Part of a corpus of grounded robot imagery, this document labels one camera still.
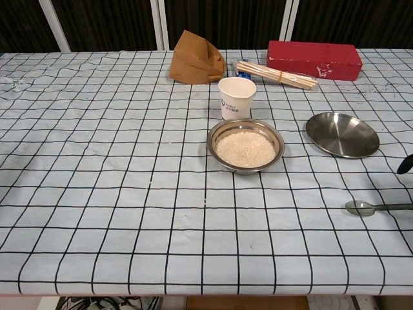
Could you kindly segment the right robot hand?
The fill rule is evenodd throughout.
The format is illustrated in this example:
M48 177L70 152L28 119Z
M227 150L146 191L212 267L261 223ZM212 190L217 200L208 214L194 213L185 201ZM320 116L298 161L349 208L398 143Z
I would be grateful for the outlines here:
M397 169L398 174L405 174L413 167L413 155L407 156Z

